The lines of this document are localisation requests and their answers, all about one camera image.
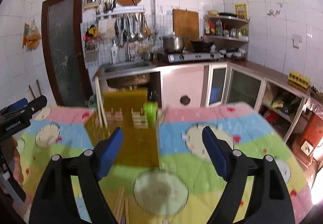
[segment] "plastic bag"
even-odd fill
[[[29,26],[29,31],[27,34],[27,48],[29,50],[35,50],[40,43],[41,35],[36,26],[35,20],[33,20]]]

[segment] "round black hole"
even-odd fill
[[[183,96],[180,98],[180,103],[181,103],[182,105],[188,105],[190,102],[191,102],[191,99],[188,97],[188,95],[183,95]]]

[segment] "small saucepan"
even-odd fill
[[[163,49],[165,52],[182,52],[184,39],[175,34],[163,36]]]

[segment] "silver bolt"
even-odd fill
[[[93,150],[91,150],[91,149],[88,149],[88,150],[85,150],[84,151],[84,155],[85,156],[90,156],[90,155],[92,155],[93,154]]]
[[[242,153],[241,153],[240,150],[235,149],[235,150],[232,151],[232,154],[234,154],[235,156],[241,156]]]
[[[57,161],[57,160],[59,160],[60,159],[60,156],[59,155],[53,155],[52,156],[52,160],[53,161]]]
[[[265,156],[265,159],[269,162],[272,162],[274,160],[273,157],[270,155]]]

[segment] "yellow bowl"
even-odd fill
[[[219,14],[219,12],[218,12],[217,10],[208,10],[208,11],[207,11],[207,14],[208,14],[209,16],[216,16],[216,15],[218,15],[218,14]]]

